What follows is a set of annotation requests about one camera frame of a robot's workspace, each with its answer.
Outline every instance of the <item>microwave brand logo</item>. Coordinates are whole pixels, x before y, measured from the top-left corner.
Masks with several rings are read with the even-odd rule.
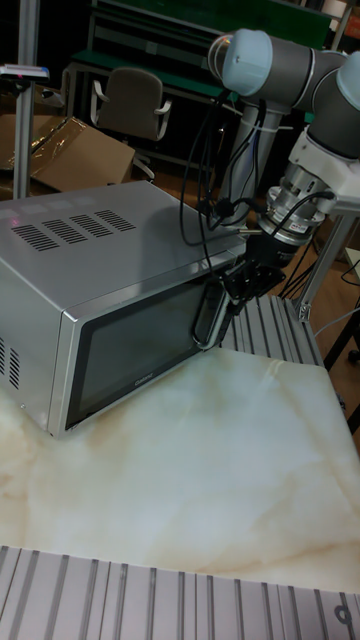
[[[153,377],[153,373],[148,373],[147,376],[144,376],[143,378],[140,378],[139,380],[136,380],[135,382],[135,387],[138,387],[139,384],[142,384],[143,382],[146,382],[146,380],[150,380],[150,378]]]

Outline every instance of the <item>microwave window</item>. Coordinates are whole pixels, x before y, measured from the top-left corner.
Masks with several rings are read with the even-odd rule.
[[[82,385],[84,415],[107,399],[137,386],[144,376],[175,365],[194,352],[192,326],[203,282],[182,285],[101,318],[94,326]]]

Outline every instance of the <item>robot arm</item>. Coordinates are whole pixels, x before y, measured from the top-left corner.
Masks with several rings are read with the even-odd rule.
[[[280,186],[269,190],[266,211],[257,214],[263,233],[249,238],[243,268],[227,283],[240,311],[281,280],[280,269],[335,206],[360,210],[360,52],[318,52],[241,29],[215,41],[209,66],[248,103],[265,100],[315,114]]]

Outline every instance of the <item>marble table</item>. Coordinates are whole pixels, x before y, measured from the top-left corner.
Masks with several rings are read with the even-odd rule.
[[[320,367],[214,349],[68,439],[0,393],[0,543],[360,593],[360,464]]]

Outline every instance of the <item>microwave top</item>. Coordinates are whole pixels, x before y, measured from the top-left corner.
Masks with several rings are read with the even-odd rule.
[[[200,240],[187,206],[184,224]],[[211,233],[214,266],[245,252],[239,236],[221,239],[228,233]],[[175,285],[180,272],[185,281],[207,271],[203,247],[181,237],[179,201],[146,181],[1,203],[0,260],[59,311],[163,274]]]

